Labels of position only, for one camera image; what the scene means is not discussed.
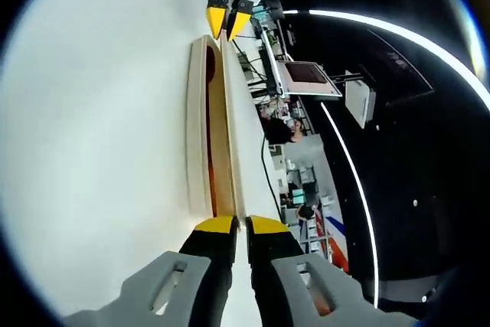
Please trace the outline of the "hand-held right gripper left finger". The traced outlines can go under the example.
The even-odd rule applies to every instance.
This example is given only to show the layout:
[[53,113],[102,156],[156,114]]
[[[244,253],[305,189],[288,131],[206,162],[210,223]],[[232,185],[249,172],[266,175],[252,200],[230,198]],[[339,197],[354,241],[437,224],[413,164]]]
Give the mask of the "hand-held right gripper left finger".
[[178,252],[167,251],[122,283],[98,310],[65,318],[66,326],[219,326],[232,283],[238,220],[211,217]]

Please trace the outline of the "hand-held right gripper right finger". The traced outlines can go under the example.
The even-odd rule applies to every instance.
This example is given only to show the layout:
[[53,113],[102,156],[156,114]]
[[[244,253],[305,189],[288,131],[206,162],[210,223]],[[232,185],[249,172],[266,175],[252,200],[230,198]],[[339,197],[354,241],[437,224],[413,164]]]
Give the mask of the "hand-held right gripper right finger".
[[401,312],[375,308],[360,283],[313,253],[304,253],[279,221],[246,219],[251,285],[264,326],[414,326]]

